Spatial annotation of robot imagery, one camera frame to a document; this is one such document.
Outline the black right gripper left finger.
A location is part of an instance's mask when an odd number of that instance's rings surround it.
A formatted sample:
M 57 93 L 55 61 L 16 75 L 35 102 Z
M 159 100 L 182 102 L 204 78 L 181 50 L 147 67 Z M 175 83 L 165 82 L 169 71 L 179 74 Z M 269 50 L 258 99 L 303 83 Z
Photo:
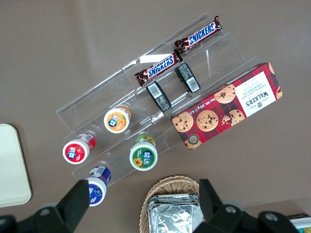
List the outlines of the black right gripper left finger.
M 2 233 L 72 233 L 89 208 L 88 181 L 79 180 L 56 204 L 44 207 L 16 222 L 12 215 L 0 217 Z

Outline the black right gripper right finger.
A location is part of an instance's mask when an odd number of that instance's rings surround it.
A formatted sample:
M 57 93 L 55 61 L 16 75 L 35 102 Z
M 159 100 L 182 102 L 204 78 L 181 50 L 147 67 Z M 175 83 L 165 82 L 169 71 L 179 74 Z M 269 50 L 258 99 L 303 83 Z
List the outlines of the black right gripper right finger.
M 223 204 L 208 179 L 199 181 L 199 202 L 205 218 L 195 233 L 297 233 L 281 213 L 263 211 L 252 217 L 233 204 Z

